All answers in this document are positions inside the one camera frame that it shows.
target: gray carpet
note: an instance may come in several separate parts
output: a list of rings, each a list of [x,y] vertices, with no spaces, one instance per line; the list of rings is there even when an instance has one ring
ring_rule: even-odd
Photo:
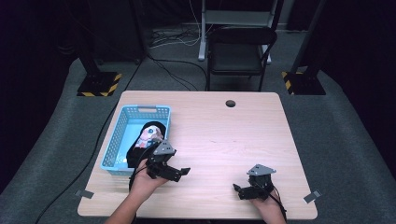
[[[262,89],[279,94],[309,186],[323,193],[316,200],[318,217],[315,220],[291,220],[289,223],[396,223],[396,182],[354,108],[340,87],[322,72],[318,78],[326,95],[289,95],[281,72],[290,70],[304,33],[278,34],[271,52],[273,61],[267,67]],[[182,60],[205,68],[205,62],[197,62],[198,48],[198,45],[167,45],[151,49],[150,54],[155,59]],[[35,223],[43,209],[70,185],[87,162],[88,168],[54,201],[39,223],[102,223],[105,217],[78,215],[80,198],[75,196],[75,192],[85,189],[106,134],[107,118],[121,92],[205,89],[205,75],[198,67],[187,63],[163,65],[193,86],[170,77],[152,60],[146,59],[140,67],[133,63],[105,63],[100,66],[102,71],[122,73],[113,96],[77,97],[85,71],[76,60],[70,67],[63,95],[49,124],[0,196],[0,223]],[[214,80],[213,90],[226,88],[220,84],[222,81],[225,80]],[[256,85],[255,79],[237,79],[228,82],[227,87],[255,88]],[[151,222],[194,221],[143,219],[139,223]]]

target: basket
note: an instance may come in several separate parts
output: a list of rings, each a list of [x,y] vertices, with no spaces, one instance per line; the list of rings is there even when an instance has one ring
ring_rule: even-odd
[[[139,137],[143,126],[150,121],[159,121],[166,127],[164,139],[169,133],[171,109],[167,105],[125,105],[111,134],[101,168],[111,175],[131,175],[134,168],[128,168],[126,154]]]

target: human hand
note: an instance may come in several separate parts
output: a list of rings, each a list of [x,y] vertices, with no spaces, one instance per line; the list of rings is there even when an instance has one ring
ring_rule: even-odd
[[[168,180],[162,177],[152,179],[148,174],[146,167],[146,161],[142,160],[136,170],[134,177],[134,183],[131,186],[129,195],[134,200],[139,200],[141,203],[147,200],[156,188],[166,183]]]
[[[270,194],[280,202],[279,196],[276,194],[275,190],[271,191]],[[285,218],[283,218],[282,212],[280,210],[279,204],[271,197],[268,197],[266,200],[250,199],[249,201],[259,210],[265,223],[286,223]]]

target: black chair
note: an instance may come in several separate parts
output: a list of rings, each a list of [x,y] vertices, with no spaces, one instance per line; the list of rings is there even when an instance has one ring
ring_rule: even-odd
[[[262,81],[270,49],[276,42],[276,27],[283,0],[277,0],[272,24],[267,27],[224,27],[207,37],[207,82],[210,91],[211,75],[260,76]]]

